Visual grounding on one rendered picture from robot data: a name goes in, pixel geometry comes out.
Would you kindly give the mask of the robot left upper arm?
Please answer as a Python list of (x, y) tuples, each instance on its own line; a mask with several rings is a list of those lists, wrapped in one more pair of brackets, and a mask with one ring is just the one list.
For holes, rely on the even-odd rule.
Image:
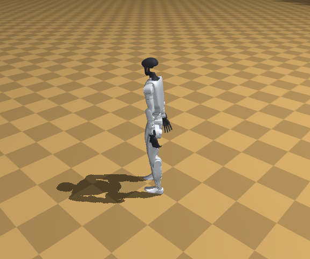
[(152, 115), (155, 112), (155, 108), (154, 108), (154, 99), (153, 99), (153, 93), (154, 93), (154, 88), (153, 88), (153, 84), (147, 84), (144, 88), (143, 88), (143, 92), (146, 98), (146, 104), (148, 105), (147, 109), (151, 110)]

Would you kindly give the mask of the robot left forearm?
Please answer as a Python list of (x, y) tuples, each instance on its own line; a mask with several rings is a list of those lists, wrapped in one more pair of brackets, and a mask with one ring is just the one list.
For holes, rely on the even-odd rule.
[(150, 109), (146, 109), (145, 113), (146, 113), (146, 117), (147, 117), (148, 133), (149, 133), (149, 135), (153, 135), (153, 130), (155, 130), (155, 125), (154, 125), (155, 117), (152, 116), (152, 113), (151, 113)]

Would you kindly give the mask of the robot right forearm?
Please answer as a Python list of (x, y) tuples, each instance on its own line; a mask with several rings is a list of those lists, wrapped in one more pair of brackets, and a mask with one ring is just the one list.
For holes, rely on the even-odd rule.
[[(165, 106), (165, 101), (164, 101), (164, 106)], [(163, 108), (163, 110), (160, 112), (161, 113), (161, 117), (162, 118), (166, 118), (166, 114), (165, 114), (165, 107)]]

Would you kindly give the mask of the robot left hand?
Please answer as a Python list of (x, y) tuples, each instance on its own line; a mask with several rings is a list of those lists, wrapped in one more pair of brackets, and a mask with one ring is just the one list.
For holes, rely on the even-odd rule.
[(153, 147), (155, 147), (155, 148), (160, 148), (160, 147), (162, 147), (162, 146), (159, 145), (158, 140), (157, 140), (157, 138), (155, 137), (155, 136), (156, 136), (155, 130), (153, 130), (153, 135), (149, 135), (149, 136), (150, 136), (149, 142), (152, 144)]

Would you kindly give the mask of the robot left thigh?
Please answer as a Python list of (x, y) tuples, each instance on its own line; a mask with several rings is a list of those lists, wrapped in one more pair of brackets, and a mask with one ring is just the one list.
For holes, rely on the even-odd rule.
[[(160, 139), (161, 136), (162, 136), (162, 129), (160, 129), (159, 125), (155, 125), (155, 132), (156, 132), (156, 136), (155, 137), (157, 139), (158, 138)], [(147, 154), (148, 154), (148, 158), (149, 158), (151, 164), (153, 165), (155, 160), (161, 160), (161, 158), (156, 156), (158, 148), (153, 147), (152, 144), (149, 142), (149, 140), (150, 140), (150, 136), (148, 134), (148, 138), (147, 138)], [(161, 160), (161, 162), (162, 162), (162, 160)]]

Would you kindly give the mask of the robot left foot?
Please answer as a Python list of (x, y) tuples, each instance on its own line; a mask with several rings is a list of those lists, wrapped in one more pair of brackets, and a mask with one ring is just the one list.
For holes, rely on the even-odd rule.
[[(159, 187), (158, 187), (159, 188)], [(145, 191), (149, 192), (149, 193), (158, 193), (158, 194), (163, 194), (164, 189), (161, 187), (161, 189), (157, 189), (156, 186), (152, 186), (152, 187), (145, 187), (144, 188)]]

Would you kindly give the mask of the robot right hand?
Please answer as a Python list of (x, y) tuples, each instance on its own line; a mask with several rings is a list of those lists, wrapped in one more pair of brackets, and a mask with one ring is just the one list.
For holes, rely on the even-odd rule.
[[(166, 114), (166, 113), (165, 113), (165, 114)], [(167, 129), (167, 133), (168, 133), (168, 128), (169, 128), (169, 126), (170, 126), (171, 130), (172, 130), (172, 127), (171, 127), (171, 125), (170, 125), (169, 120), (167, 119), (167, 115), (166, 115), (166, 118), (163, 118), (162, 120), (163, 120), (164, 131), (166, 132), (166, 129)], [(167, 126), (168, 126), (168, 128), (167, 128)], [(165, 127), (166, 127), (166, 128), (165, 128)], [(170, 131), (170, 128), (169, 128), (169, 131)]]

